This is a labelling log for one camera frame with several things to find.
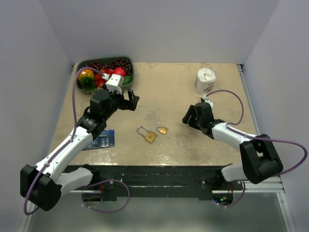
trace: padlock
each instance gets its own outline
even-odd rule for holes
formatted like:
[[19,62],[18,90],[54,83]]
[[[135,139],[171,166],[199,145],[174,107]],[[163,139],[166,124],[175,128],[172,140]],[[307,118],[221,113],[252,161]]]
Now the padlock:
[[160,132],[161,134],[166,134],[168,129],[166,127],[156,127],[156,131]]
[[[146,130],[148,132],[148,134],[143,135],[141,132],[140,132],[140,128],[143,128],[144,130]],[[144,137],[145,140],[147,140],[148,142],[150,142],[151,144],[153,143],[153,141],[156,139],[156,137],[158,136],[156,133],[154,133],[153,131],[151,130],[148,130],[147,128],[143,127],[143,126],[139,126],[137,127],[137,133],[140,134],[141,136]]]

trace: gray wall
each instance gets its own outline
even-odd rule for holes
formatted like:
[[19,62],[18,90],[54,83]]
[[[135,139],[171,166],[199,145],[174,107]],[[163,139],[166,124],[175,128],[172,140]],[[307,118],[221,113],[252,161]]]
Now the gray wall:
[[[309,1],[281,0],[245,63],[245,79],[260,131],[309,144]],[[303,156],[276,145],[285,168]],[[308,231],[309,161],[282,176],[298,232]]]
[[244,63],[279,0],[40,0],[70,60]]
[[19,172],[46,156],[70,64],[37,0],[0,3],[0,231],[23,214]]

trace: blue package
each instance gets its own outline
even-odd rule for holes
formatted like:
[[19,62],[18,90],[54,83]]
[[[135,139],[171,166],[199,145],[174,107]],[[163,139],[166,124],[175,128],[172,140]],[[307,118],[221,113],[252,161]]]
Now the blue package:
[[115,132],[114,130],[104,130],[91,144],[86,146],[83,151],[107,148],[115,146]]

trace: table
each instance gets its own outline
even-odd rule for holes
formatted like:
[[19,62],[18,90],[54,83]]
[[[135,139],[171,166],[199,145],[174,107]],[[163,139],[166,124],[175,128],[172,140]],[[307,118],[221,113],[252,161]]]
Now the table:
[[[55,149],[73,128],[71,91],[76,72],[74,65],[62,106],[51,149]],[[226,165],[240,162],[240,154],[226,144],[212,140],[201,131],[182,123],[191,104],[200,101],[195,78],[200,68],[210,68],[216,74],[213,90],[228,89],[244,102],[242,123],[236,128],[255,133],[248,101],[236,64],[232,63],[134,63],[135,82],[132,89],[140,101],[136,111],[118,110],[107,121],[106,129],[115,130],[115,147],[82,151],[71,164],[82,165]],[[89,105],[91,96],[76,89],[77,118]],[[215,93],[215,118],[236,122],[241,114],[238,100],[229,93]],[[165,135],[157,132],[150,144],[137,134],[138,126],[155,131],[167,127]]]

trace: white paper roll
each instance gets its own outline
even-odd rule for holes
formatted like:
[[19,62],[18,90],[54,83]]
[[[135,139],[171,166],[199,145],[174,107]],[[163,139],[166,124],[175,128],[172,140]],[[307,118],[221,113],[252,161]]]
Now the white paper roll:
[[197,73],[195,87],[199,93],[205,94],[212,89],[215,80],[216,75],[211,69],[200,69]]

